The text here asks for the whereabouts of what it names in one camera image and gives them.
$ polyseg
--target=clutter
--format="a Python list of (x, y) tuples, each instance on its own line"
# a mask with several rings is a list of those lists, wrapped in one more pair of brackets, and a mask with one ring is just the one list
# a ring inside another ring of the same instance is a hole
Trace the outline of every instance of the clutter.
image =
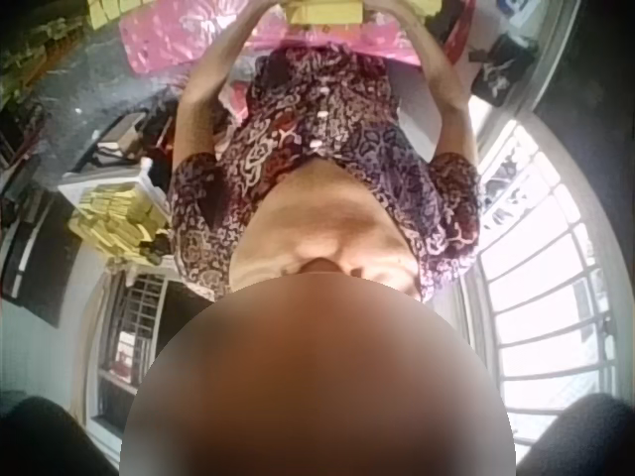
[(497, 0), (496, 4), (510, 24), (521, 28), (542, 2), (543, 0)]
[(140, 135), (138, 124), (145, 119), (145, 112), (135, 112), (124, 116), (97, 143), (99, 152), (104, 156), (115, 156), (119, 159), (129, 158), (138, 148)]
[(0, 48), (0, 109), (22, 102), (36, 83), (84, 36), (84, 16), (57, 18), (29, 28)]
[(500, 107), (527, 68), (534, 62), (537, 48), (520, 37), (503, 35), (487, 54), (470, 54), (470, 60), (483, 62), (472, 83), (472, 93), (493, 106)]
[(165, 233), (167, 220), (139, 185), (99, 185), (86, 191), (68, 227), (110, 257), (143, 265), (161, 264), (149, 246)]

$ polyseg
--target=stack of yellow paper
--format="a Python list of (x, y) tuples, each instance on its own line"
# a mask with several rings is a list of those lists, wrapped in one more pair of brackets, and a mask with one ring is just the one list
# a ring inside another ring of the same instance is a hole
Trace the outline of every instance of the stack of yellow paper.
[(362, 23), (361, 0), (299, 0), (286, 8), (289, 23), (295, 25), (348, 25)]
[(106, 23), (119, 18), (122, 13), (134, 10), (142, 4), (154, 0), (88, 0), (88, 14), (93, 30), (103, 27)]
[(154, 241), (166, 218), (134, 183), (100, 185), (83, 194), (69, 227), (98, 250), (149, 264), (142, 242)]

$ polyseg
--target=black object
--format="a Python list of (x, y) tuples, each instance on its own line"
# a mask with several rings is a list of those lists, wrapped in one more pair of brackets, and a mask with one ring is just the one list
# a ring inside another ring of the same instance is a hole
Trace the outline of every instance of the black object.
[(70, 169), (70, 172), (73, 174), (79, 174), (80, 172), (82, 172), (84, 170), (84, 168), (86, 168), (86, 166), (88, 165), (92, 165), (94, 167), (97, 167), (99, 169), (103, 168), (103, 167), (113, 167), (113, 166), (120, 166), (120, 165), (126, 165), (126, 164), (131, 164), (133, 163), (132, 161), (128, 161), (127, 159), (123, 158), (123, 157), (117, 157), (115, 156), (112, 162), (109, 162), (108, 164), (102, 164), (102, 162), (99, 160), (99, 158), (95, 157), (97, 155), (97, 153), (103, 155), (105, 157), (105, 155), (107, 154), (106, 151), (104, 150), (100, 150), (98, 147), (99, 142), (108, 135), (108, 133), (110, 132), (110, 130), (115, 127), (117, 125), (117, 123), (127, 114), (130, 114), (132, 112), (145, 112), (147, 114), (149, 114), (149, 111), (147, 108), (137, 108), (134, 111), (127, 111), (123, 114), (120, 114), (119, 116), (117, 116), (117, 118), (112, 121), (108, 127), (106, 127), (104, 129), (104, 132), (101, 133), (101, 135), (92, 143), (92, 145), (86, 150), (86, 152), (84, 152), (84, 154), (81, 156), (81, 159), (79, 159), (79, 161), (77, 161), (77, 163), (74, 165), (74, 167), (72, 169)]
[(40, 156), (33, 155), (28, 159), (17, 162), (7, 175), (4, 185), (0, 188), (0, 198), (20, 204), (24, 201), (25, 192), (32, 182), (36, 170), (42, 162)]
[(161, 264), (162, 256), (172, 254), (170, 240), (168, 239), (168, 235), (164, 233), (157, 234), (157, 236), (155, 236), (155, 239), (150, 243), (140, 243), (139, 248), (141, 250), (141, 256), (148, 256), (148, 254), (153, 254), (159, 257), (159, 264)]
[(152, 166), (148, 171), (152, 185), (168, 193), (172, 179), (172, 158), (157, 147), (148, 149), (146, 157), (152, 159)]
[(159, 325), (157, 357), (188, 322), (211, 305), (211, 301), (190, 291), (183, 283), (170, 281)]
[(452, 33), (463, 10), (465, 10), (465, 2), (462, 0), (444, 0), (441, 10), (434, 17), (426, 19), (426, 28), (443, 44)]
[(534, 443), (517, 476), (635, 474), (635, 412), (608, 395), (569, 407)]
[(107, 379), (99, 379), (98, 385), (99, 415), (93, 419), (111, 433), (123, 438), (135, 396)]
[(0, 110), (0, 135), (2, 136), (0, 142), (14, 151), (17, 151), (24, 142), (24, 133), (7, 107)]
[(17, 304), (57, 327), (81, 239), (68, 229), (74, 207), (60, 193), (53, 194), (51, 201), (24, 271)]
[(6, 474), (118, 474), (62, 407), (41, 398), (23, 401), (0, 420), (0, 445)]
[[(485, 60), (479, 53), (472, 52), (470, 60)], [(472, 83), (472, 93), (493, 106), (502, 106), (512, 86), (536, 59), (536, 54), (537, 48), (524, 39), (502, 35), (487, 54), (486, 62)]]

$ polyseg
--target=woman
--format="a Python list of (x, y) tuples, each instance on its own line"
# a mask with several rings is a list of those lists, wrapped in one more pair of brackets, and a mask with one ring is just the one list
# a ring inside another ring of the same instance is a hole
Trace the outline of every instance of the woman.
[(442, 116), (434, 159), (397, 119), (383, 60), (345, 47), (259, 59), (249, 117), (220, 161), (210, 104), (274, 0), (252, 0), (205, 53), (179, 105), (171, 190), (184, 281), (216, 301), (295, 273), (345, 273), (428, 300), (466, 271), (478, 241), (478, 177), (465, 91), (406, 0), (396, 17)]

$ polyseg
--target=yellow paper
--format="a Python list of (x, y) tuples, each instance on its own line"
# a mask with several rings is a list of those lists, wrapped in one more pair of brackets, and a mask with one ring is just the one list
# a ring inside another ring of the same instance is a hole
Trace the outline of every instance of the yellow paper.
[(138, 223), (137, 228), (139, 228), (139, 231), (141, 231), (141, 234), (143, 235), (141, 238), (141, 241), (153, 240), (152, 234), (148, 231), (148, 229), (144, 225), (142, 225), (141, 223)]
[(130, 255), (135, 254), (134, 247), (132, 247), (131, 245), (123, 241), (117, 235), (112, 235), (111, 238), (112, 238), (112, 241), (115, 242), (115, 245), (121, 248), (124, 251), (124, 253), (130, 254)]
[(98, 28), (103, 27), (106, 23), (108, 23), (108, 19), (106, 15), (103, 13), (103, 9), (101, 8), (101, 4), (99, 2), (90, 4), (90, 25), (93, 30), (97, 30)]
[(141, 6), (141, 0), (119, 0), (119, 8), (121, 12), (129, 12)]
[(364, 7), (360, 0), (304, 0), (287, 7), (287, 19), (294, 25), (360, 24)]
[(92, 224), (90, 232), (94, 236), (96, 236), (99, 239), (99, 241), (101, 241), (103, 244), (105, 244), (108, 247), (113, 246), (115, 244), (113, 240), (114, 237), (110, 233), (108, 233), (106, 228), (103, 226), (103, 223), (99, 221)]
[(166, 224), (166, 217), (156, 206), (152, 207), (148, 216), (154, 223), (156, 223), (157, 229), (163, 228)]
[(119, 2), (117, 0), (101, 0), (101, 5), (103, 5), (103, 11), (106, 12), (108, 20), (119, 18), (121, 13), (119, 12)]

